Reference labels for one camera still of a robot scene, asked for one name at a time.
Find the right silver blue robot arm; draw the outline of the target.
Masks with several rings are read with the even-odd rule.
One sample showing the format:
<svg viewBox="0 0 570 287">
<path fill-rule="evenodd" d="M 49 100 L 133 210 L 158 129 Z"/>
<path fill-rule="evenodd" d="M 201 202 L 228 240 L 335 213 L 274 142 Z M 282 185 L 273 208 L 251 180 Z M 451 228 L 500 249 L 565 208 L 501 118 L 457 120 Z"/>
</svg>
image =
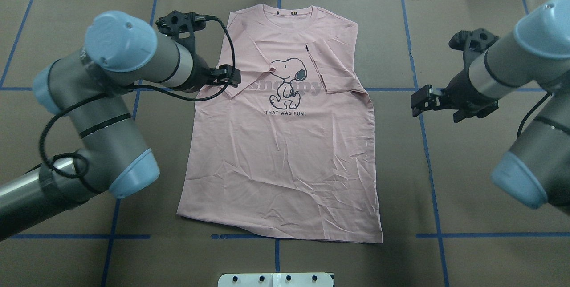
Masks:
<svg viewBox="0 0 570 287">
<path fill-rule="evenodd" d="M 443 88 L 426 84 L 411 95 L 414 117 L 450 110 L 455 123 L 487 118 L 505 97 L 528 84 L 541 91 L 524 105 L 513 143 L 490 179 L 524 206 L 569 214 L 569 0 L 548 0 L 502 36 L 479 28 L 448 41 L 462 68 Z"/>
</svg>

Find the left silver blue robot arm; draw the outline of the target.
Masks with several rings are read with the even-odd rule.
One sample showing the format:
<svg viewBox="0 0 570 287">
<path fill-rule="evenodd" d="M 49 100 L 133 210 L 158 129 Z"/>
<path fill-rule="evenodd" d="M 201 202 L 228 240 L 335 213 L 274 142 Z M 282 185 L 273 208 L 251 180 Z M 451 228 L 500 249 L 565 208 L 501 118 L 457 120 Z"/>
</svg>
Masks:
<svg viewBox="0 0 570 287">
<path fill-rule="evenodd" d="M 194 33 L 222 20 L 172 11 L 156 29 L 122 11 L 96 16 L 84 45 L 37 74 L 32 90 L 53 118 L 41 131 L 39 165 L 1 186 L 1 240 L 104 192 L 126 198 L 152 184 L 159 167 L 123 96 L 148 88 L 184 101 L 206 85 L 220 91 L 240 84 L 235 49 L 231 62 L 207 65 L 196 52 Z"/>
</svg>

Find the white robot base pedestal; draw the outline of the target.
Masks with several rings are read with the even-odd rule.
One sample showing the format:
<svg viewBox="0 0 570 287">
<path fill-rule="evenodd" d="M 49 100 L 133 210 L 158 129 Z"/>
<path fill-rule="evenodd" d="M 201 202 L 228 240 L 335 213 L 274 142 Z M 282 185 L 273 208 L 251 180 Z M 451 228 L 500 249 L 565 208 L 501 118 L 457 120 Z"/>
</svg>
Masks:
<svg viewBox="0 0 570 287">
<path fill-rule="evenodd" d="M 228 273 L 218 287 L 335 287 L 334 274 L 326 272 Z"/>
</svg>

